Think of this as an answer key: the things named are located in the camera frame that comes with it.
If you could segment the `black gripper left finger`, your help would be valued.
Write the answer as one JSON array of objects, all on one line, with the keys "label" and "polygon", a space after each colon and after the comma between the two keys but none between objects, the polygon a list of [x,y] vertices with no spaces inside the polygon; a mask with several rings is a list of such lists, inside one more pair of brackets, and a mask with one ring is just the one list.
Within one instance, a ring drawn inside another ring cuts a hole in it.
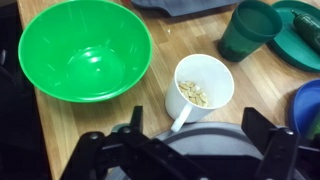
[{"label": "black gripper left finger", "polygon": [[207,172],[199,164],[142,133],[143,107],[135,106],[129,124],[117,125],[108,136],[83,134],[60,180],[104,180],[108,170],[121,167],[132,179],[200,180]]}]

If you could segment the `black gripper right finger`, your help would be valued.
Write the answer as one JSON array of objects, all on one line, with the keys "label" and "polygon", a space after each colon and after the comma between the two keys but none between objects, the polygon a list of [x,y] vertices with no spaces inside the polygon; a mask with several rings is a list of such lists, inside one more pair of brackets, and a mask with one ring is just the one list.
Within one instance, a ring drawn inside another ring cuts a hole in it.
[{"label": "black gripper right finger", "polygon": [[277,127],[252,107],[246,107],[241,129],[263,155],[257,180],[319,180],[319,135],[308,139],[287,127]]}]

